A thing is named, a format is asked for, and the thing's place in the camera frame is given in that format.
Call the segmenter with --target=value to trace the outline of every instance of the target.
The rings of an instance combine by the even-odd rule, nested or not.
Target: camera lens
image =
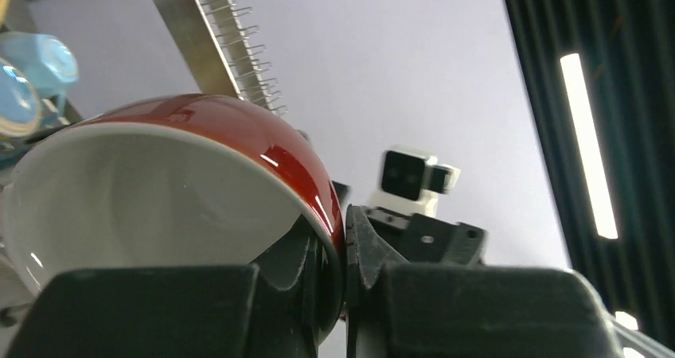
[[[418,200],[426,163],[422,158],[390,150],[384,156],[381,188],[408,200]]]

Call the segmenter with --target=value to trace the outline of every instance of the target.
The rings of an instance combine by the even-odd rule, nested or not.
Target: ceiling light
[[[598,137],[595,135],[595,125],[591,113],[591,103],[588,100],[586,83],[583,80],[581,59],[578,53],[564,56],[560,59],[563,68],[565,88],[568,92],[572,121],[579,144],[583,173],[586,176],[588,195],[591,198],[591,208],[595,218],[595,227],[598,235],[608,239],[616,239],[618,233],[611,207],[607,179],[600,156]]]

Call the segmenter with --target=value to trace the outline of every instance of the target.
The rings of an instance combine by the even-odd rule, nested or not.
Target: dark curtain
[[[505,0],[574,269],[675,348],[675,0]],[[560,58],[582,60],[617,239],[597,235]]]

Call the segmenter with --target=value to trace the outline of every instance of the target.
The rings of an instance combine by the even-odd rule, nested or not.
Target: blue cup
[[[44,117],[41,125],[64,114],[66,91],[80,78],[67,46],[48,34],[6,32],[0,34],[0,56],[23,72],[41,99],[56,97],[57,112]]]
[[[7,60],[0,58],[0,134],[25,137],[40,126],[42,102],[31,83]]]

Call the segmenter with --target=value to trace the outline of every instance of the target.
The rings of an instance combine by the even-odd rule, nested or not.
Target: metal rack
[[[153,0],[197,85],[204,93],[235,96],[277,115],[281,91],[269,76],[271,63],[260,58],[265,45],[249,43],[257,25],[243,26],[252,12],[236,0]]]

